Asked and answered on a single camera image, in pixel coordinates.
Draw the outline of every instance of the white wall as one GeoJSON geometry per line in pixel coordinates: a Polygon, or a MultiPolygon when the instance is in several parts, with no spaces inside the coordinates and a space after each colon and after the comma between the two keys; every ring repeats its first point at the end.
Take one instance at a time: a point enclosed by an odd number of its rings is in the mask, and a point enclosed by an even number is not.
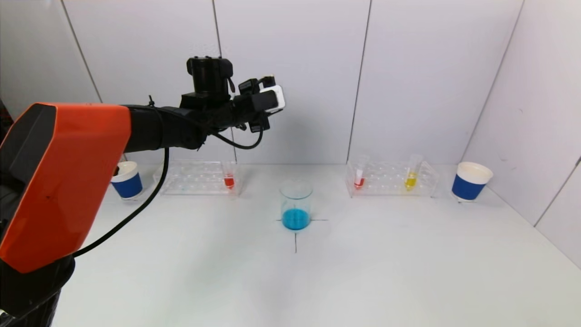
{"type": "Polygon", "coordinates": [[[538,230],[581,268],[581,169],[577,167],[543,215],[538,230]]]}
{"type": "Polygon", "coordinates": [[[14,119],[34,102],[99,102],[59,1],[0,1],[0,97],[14,119]]]}
{"type": "Polygon", "coordinates": [[[581,2],[526,0],[464,157],[536,223],[581,155],[581,2]]]}
{"type": "MultiPolygon", "coordinates": [[[[236,85],[275,74],[286,109],[239,162],[342,164],[347,158],[369,0],[219,0],[222,54],[236,85]]],[[[257,135],[234,131],[242,144],[257,135]]]]}
{"type": "Polygon", "coordinates": [[[522,0],[374,0],[350,157],[460,161],[522,0]]]}
{"type": "MultiPolygon", "coordinates": [[[[193,92],[186,61],[219,56],[211,0],[65,0],[73,29],[103,102],[179,106],[193,92]]],[[[223,133],[231,138],[229,130],[223,133]]],[[[209,137],[199,151],[171,149],[176,159],[234,160],[234,149],[209,137]]],[[[161,162],[161,150],[127,155],[161,162]]]]}

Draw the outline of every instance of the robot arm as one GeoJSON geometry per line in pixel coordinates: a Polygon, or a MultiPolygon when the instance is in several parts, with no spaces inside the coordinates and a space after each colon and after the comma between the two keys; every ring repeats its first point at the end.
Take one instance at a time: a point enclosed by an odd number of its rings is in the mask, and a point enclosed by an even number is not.
{"type": "Polygon", "coordinates": [[[274,77],[240,84],[231,99],[232,64],[191,58],[194,93],[179,108],[142,105],[34,104],[0,147],[0,309],[9,326],[45,326],[74,269],[119,158],[124,152],[200,148],[216,136],[253,148],[268,117],[285,105],[274,77]],[[219,132],[236,127],[260,133],[251,146],[219,132]]]}

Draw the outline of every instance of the beaker rim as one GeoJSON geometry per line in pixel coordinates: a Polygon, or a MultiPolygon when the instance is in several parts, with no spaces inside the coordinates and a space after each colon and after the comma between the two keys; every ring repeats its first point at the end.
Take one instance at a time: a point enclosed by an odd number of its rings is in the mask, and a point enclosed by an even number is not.
{"type": "Polygon", "coordinates": [[[290,200],[302,200],[311,196],[313,186],[304,179],[287,179],[282,182],[278,191],[290,200]]]}

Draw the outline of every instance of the orange robot arm casing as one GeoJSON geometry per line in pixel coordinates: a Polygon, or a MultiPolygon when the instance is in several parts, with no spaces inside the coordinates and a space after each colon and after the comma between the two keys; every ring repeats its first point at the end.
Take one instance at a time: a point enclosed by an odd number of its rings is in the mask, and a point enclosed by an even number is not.
{"type": "Polygon", "coordinates": [[[26,273],[78,250],[131,135],[129,109],[106,104],[35,104],[56,110],[52,138],[27,181],[0,258],[26,273]]]}

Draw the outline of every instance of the red liquid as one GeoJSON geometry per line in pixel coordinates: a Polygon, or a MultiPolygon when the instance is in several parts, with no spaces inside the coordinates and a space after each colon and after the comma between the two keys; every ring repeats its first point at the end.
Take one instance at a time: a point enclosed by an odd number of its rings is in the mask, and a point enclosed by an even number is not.
{"type": "Polygon", "coordinates": [[[229,190],[232,190],[234,188],[234,178],[232,177],[232,175],[226,175],[224,177],[224,184],[229,190]]]}
{"type": "Polygon", "coordinates": [[[362,178],[362,179],[359,181],[359,184],[357,184],[357,183],[353,183],[353,184],[355,185],[355,189],[356,189],[356,190],[361,190],[361,188],[363,187],[363,183],[365,183],[365,179],[364,179],[364,178],[362,178]]]}

